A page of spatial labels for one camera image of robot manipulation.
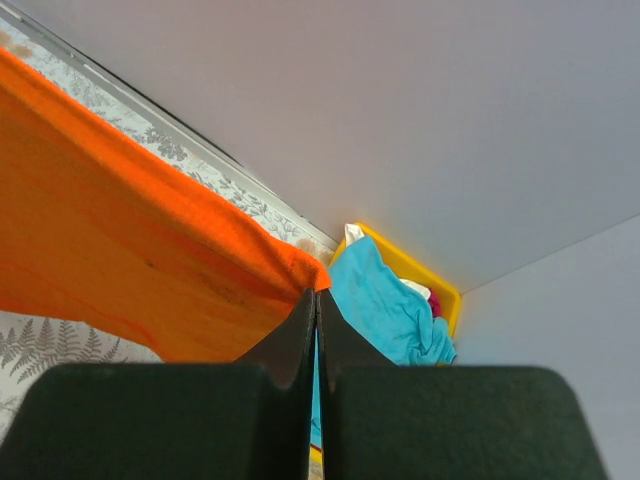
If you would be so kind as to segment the orange t shirt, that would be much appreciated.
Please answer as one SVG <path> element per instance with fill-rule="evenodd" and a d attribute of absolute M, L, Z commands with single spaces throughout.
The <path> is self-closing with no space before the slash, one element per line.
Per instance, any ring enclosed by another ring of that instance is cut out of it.
<path fill-rule="evenodd" d="M 168 362 L 239 358 L 318 260 L 1 55 L 1 307 L 82 321 Z"/>

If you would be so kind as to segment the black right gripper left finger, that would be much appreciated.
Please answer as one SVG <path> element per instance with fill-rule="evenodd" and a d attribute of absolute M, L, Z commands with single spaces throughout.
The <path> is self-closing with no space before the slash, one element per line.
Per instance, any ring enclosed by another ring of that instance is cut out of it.
<path fill-rule="evenodd" d="M 316 295 L 231 363 L 65 364 L 27 394 L 5 479 L 304 479 Z"/>

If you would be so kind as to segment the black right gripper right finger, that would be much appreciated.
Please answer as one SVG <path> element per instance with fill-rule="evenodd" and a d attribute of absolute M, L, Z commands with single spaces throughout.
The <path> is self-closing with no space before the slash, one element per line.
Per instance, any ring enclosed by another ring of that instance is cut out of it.
<path fill-rule="evenodd" d="M 578 399 L 556 372 L 393 364 L 317 297 L 328 479 L 603 479 Z"/>

